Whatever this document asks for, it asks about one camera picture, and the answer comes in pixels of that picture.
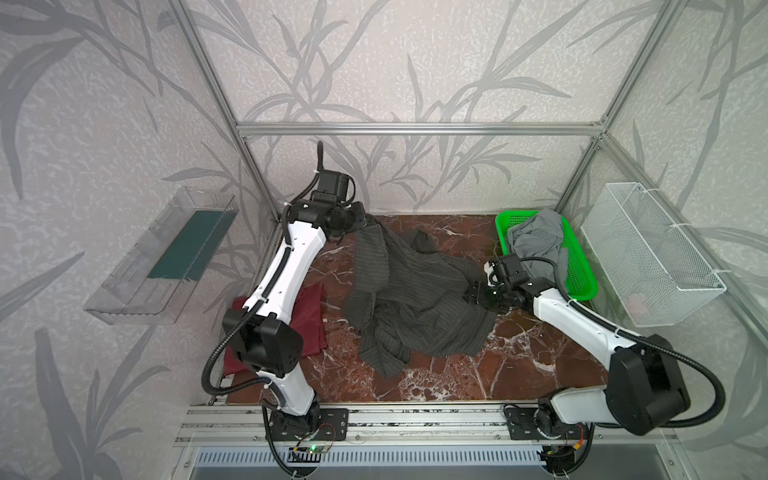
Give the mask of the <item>green plastic basket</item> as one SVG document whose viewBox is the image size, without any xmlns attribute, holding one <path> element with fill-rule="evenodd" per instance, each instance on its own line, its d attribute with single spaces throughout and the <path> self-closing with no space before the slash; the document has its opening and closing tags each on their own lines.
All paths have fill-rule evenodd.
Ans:
<svg viewBox="0 0 768 480">
<path fill-rule="evenodd" d="M 513 254 L 506 239 L 508 229 L 525 222 L 538 212 L 537 210 L 508 210 L 496 216 L 496 230 L 504 255 Z M 568 272 L 564 284 L 573 299 L 589 301 L 597 295 L 598 283 L 570 224 L 564 217 L 562 217 L 562 222 L 564 231 L 563 246 L 568 249 Z"/>
</svg>

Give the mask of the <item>dark grey striped shirt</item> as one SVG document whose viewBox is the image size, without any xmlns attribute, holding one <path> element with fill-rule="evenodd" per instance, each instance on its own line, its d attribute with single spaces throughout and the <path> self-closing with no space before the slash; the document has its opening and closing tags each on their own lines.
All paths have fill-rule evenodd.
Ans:
<svg viewBox="0 0 768 480">
<path fill-rule="evenodd" d="M 370 221 L 355 235 L 354 283 L 343 304 L 360 358 L 391 378 L 415 352 L 477 354 L 497 315 L 465 295 L 485 280 L 477 264 L 441 252 L 425 232 L 398 234 Z"/>
</svg>

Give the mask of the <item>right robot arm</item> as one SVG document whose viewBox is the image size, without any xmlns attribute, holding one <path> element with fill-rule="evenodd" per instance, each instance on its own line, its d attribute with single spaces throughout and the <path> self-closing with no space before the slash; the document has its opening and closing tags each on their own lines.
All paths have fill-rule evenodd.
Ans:
<svg viewBox="0 0 768 480">
<path fill-rule="evenodd" d="M 568 295 L 561 275 L 531 277 L 514 254 L 492 259 L 485 270 L 486 278 L 472 282 L 464 300 L 496 313 L 526 310 L 588 351 L 608 372 L 603 385 L 561 389 L 540 398 L 542 433 L 592 423 L 642 436 L 690 408 L 678 363 L 662 352 L 670 347 L 666 340 L 622 336 L 617 325 L 589 317 Z"/>
</svg>

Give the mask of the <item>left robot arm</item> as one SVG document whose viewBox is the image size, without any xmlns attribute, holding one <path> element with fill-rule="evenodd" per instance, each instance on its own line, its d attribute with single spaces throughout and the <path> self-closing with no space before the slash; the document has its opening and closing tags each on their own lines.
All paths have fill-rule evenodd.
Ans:
<svg viewBox="0 0 768 480">
<path fill-rule="evenodd" d="M 221 387 L 229 396 L 260 386 L 275 398 L 266 400 L 266 433 L 271 440 L 306 438 L 322 428 L 315 390 L 300 366 L 303 339 L 290 326 L 295 301 L 315 257 L 330 237 L 342 237 L 366 225 L 359 201 L 347 204 L 300 200 L 282 214 L 283 240 L 261 283 L 240 310 L 223 319 L 224 343 L 254 377 Z"/>
</svg>

